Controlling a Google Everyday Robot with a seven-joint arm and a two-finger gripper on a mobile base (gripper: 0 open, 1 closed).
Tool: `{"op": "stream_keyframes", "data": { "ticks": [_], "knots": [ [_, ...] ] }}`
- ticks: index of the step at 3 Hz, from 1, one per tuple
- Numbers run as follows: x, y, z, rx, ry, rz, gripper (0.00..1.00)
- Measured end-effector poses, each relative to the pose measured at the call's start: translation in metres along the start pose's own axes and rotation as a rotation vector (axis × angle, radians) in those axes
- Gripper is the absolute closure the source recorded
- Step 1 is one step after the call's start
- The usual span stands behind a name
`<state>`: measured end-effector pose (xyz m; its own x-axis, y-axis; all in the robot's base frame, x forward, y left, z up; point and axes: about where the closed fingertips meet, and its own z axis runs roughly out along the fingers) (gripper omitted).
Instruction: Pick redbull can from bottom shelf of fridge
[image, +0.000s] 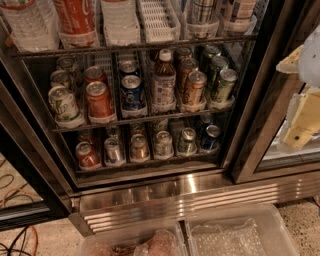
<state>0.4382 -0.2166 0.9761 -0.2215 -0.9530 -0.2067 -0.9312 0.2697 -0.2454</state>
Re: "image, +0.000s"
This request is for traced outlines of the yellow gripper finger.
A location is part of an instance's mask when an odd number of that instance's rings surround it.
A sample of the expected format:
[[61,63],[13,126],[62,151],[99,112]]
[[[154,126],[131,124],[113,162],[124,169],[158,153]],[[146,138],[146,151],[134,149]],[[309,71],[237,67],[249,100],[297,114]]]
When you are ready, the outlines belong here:
[[320,89],[311,87],[290,100],[282,126],[278,150],[293,153],[301,150],[320,131]]
[[292,51],[286,58],[276,65],[276,70],[280,73],[292,74],[298,72],[298,60],[302,50],[302,45]]

